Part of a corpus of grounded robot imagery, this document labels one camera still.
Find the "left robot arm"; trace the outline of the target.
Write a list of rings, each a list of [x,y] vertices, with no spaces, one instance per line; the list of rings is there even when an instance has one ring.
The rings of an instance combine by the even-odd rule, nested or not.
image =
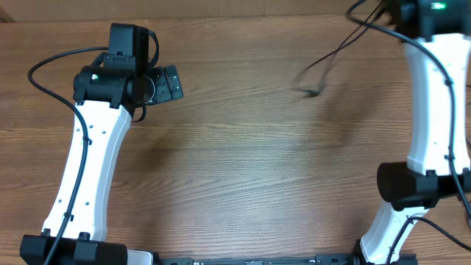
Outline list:
[[[175,66],[157,65],[149,52],[157,35],[134,24],[114,23],[107,46],[74,78],[67,106],[74,132],[62,182],[38,236],[25,235],[28,264],[159,264],[156,252],[109,243],[107,206],[118,153],[135,111],[181,99]]]

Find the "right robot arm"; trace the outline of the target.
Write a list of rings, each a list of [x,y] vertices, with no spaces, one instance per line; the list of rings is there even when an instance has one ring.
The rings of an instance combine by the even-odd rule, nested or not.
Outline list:
[[[468,1],[387,1],[385,33],[405,48],[412,79],[413,130],[404,162],[377,171],[382,201],[357,243],[362,264],[415,264],[400,249],[439,200],[470,191],[465,100],[470,58]]]

